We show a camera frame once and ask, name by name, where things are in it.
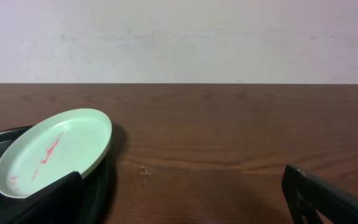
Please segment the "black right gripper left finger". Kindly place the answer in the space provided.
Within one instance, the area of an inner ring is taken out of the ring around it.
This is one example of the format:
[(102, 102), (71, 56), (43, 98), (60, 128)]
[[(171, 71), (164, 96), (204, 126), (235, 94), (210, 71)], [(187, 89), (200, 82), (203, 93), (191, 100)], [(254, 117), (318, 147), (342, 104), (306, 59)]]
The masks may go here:
[(84, 196), (79, 172), (71, 172), (0, 212), (0, 224), (76, 223)]

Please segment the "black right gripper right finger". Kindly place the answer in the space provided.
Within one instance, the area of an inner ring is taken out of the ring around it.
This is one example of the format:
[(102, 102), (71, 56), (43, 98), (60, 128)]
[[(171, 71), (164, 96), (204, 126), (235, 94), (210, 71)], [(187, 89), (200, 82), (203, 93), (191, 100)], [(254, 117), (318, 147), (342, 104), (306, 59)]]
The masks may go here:
[(282, 191), (294, 223), (358, 223), (358, 197), (337, 188), (304, 169), (288, 164)]

